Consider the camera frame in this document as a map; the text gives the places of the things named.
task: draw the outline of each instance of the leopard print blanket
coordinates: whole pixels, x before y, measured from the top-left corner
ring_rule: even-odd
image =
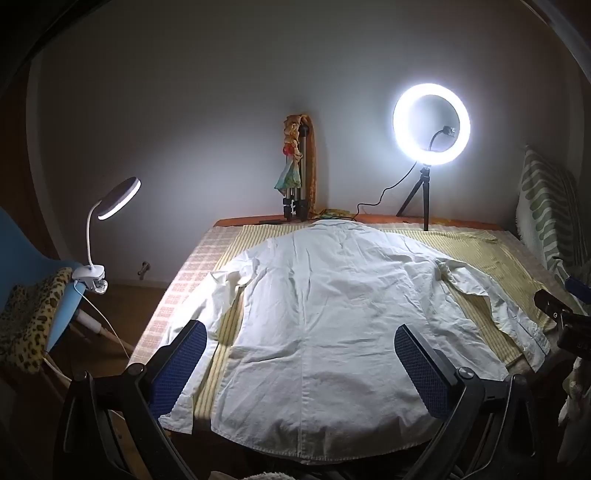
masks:
[[[71,277],[72,269],[64,267],[34,285],[12,288],[0,312],[0,362],[30,374],[39,371],[53,316]]]

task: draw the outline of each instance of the white desk lamp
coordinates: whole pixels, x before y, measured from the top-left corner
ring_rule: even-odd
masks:
[[[426,95],[436,95],[444,100],[447,100],[457,113],[458,120],[460,122],[460,132],[458,133],[455,143],[442,152],[432,151],[431,146],[435,137],[439,134],[446,134],[451,137],[454,136],[455,129],[445,126],[440,131],[436,132],[431,139],[428,150],[421,148],[415,141],[413,135],[409,129],[409,119],[411,108],[419,98]],[[394,134],[396,136],[396,142],[400,149],[413,160],[423,163],[424,166],[421,168],[421,178],[413,187],[411,193],[402,204],[402,207],[396,214],[396,216],[402,216],[404,209],[413,199],[419,187],[423,186],[423,229],[429,230],[429,178],[430,178],[430,166],[431,165],[442,165],[444,163],[451,162],[454,160],[468,144],[468,138],[470,138],[470,118],[468,117],[468,111],[466,107],[459,99],[459,97],[451,90],[436,85],[435,83],[422,83],[409,88],[402,94],[396,107],[394,108],[394,117],[392,121],[394,125]]]
[[[72,274],[72,280],[84,282],[86,288],[95,293],[103,294],[107,291],[108,283],[105,278],[105,268],[102,265],[95,265],[90,258],[90,218],[92,212],[99,207],[98,219],[105,220],[116,214],[127,204],[138,192],[141,182],[137,177],[130,177],[119,183],[106,196],[101,198],[88,212],[86,219],[86,253],[88,254],[88,265],[78,267]]]

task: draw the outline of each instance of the blue gripper pad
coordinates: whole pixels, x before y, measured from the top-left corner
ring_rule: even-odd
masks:
[[[201,322],[195,322],[184,337],[183,331],[181,331],[170,345],[161,347],[154,355],[153,359],[157,359],[157,355],[162,349],[174,350],[170,359],[152,380],[148,406],[155,419],[158,419],[160,415],[170,413],[173,409],[191,373],[193,373],[195,365],[197,365],[205,351],[206,342],[207,330],[205,325]]]
[[[428,355],[419,347],[404,325],[396,330],[394,350],[427,411],[432,417],[446,419],[453,409],[450,404],[450,385],[437,372]],[[432,355],[436,355],[434,350],[430,350]]]

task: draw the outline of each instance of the baseboard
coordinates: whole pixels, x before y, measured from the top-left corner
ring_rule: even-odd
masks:
[[[161,288],[166,290],[170,285],[170,282],[165,281],[154,281],[154,280],[128,280],[126,278],[109,278],[110,285],[127,285],[130,287],[149,287],[149,288]]]

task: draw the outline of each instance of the illuminated ring light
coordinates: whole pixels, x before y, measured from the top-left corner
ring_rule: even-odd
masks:
[[[425,95],[437,95],[447,100],[454,107],[459,118],[460,132],[457,135],[456,142],[446,151],[434,152],[422,149],[414,141],[408,129],[411,108],[419,98]],[[393,124],[396,142],[400,149],[413,160],[427,165],[442,165],[451,162],[466,148],[468,138],[470,137],[468,110],[466,110],[466,107],[455,93],[435,83],[415,85],[404,92],[394,108]]]

